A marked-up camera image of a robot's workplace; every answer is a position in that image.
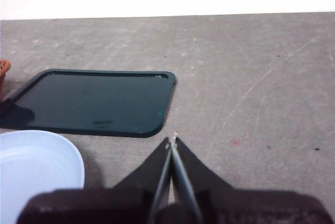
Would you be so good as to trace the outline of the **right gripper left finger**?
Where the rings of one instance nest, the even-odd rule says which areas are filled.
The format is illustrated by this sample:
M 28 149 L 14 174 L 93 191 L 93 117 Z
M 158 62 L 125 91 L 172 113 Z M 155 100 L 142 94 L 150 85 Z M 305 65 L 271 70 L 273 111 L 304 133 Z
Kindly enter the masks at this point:
M 147 193 L 145 223 L 155 223 L 160 208 L 168 205 L 171 159 L 170 142 L 166 137 L 139 167 L 114 186 L 114 189 L 136 188 Z

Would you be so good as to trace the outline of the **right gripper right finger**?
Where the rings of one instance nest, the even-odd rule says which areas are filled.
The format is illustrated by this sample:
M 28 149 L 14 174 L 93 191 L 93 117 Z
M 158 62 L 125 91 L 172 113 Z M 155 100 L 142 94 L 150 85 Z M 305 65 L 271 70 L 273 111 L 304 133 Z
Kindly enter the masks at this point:
M 210 192 L 233 187 L 208 168 L 179 137 L 172 139 L 171 150 L 176 201 L 192 213 L 196 223 L 207 223 L 211 219 Z

